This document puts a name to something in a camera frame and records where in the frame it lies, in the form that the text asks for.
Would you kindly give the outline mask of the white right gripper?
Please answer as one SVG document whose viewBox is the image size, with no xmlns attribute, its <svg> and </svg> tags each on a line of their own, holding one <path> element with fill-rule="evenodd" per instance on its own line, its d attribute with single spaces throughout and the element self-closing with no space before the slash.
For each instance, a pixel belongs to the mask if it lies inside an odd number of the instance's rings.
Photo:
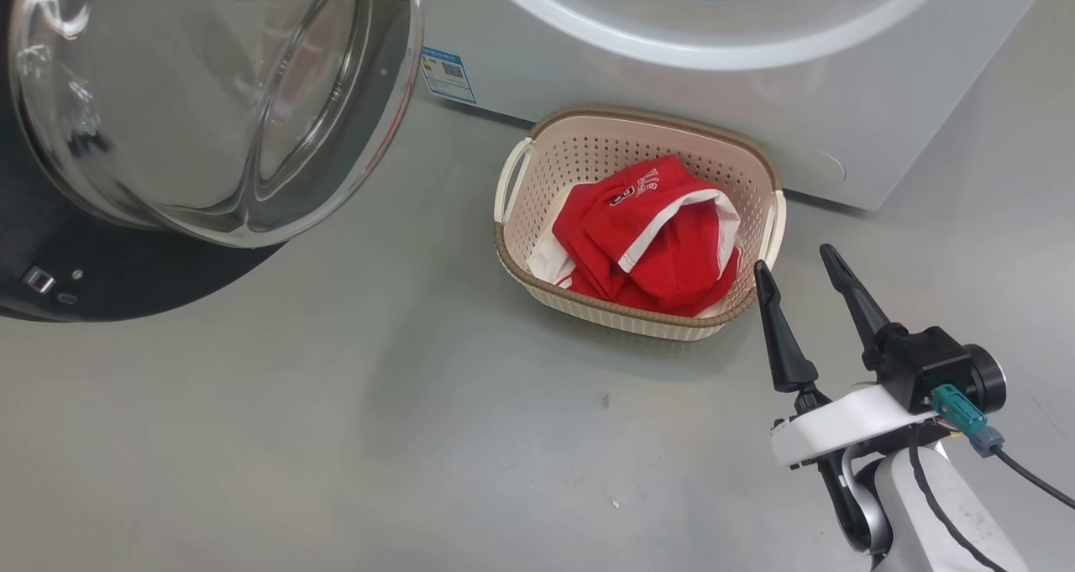
<svg viewBox="0 0 1075 572">
<path fill-rule="evenodd" d="M 822 244 L 819 255 L 832 287 L 844 297 L 857 337 L 863 344 L 863 363 L 876 363 L 879 356 L 876 335 L 890 324 L 886 312 L 852 273 L 836 246 Z M 784 316 L 779 286 L 764 260 L 752 266 L 752 273 L 773 388 L 782 394 L 813 390 L 819 377 L 818 370 L 802 353 Z M 823 407 L 777 424 L 769 430 L 769 445 L 777 464 L 803 464 L 933 416 L 932 407 L 911 414 L 882 385 L 865 386 Z"/>
</svg>

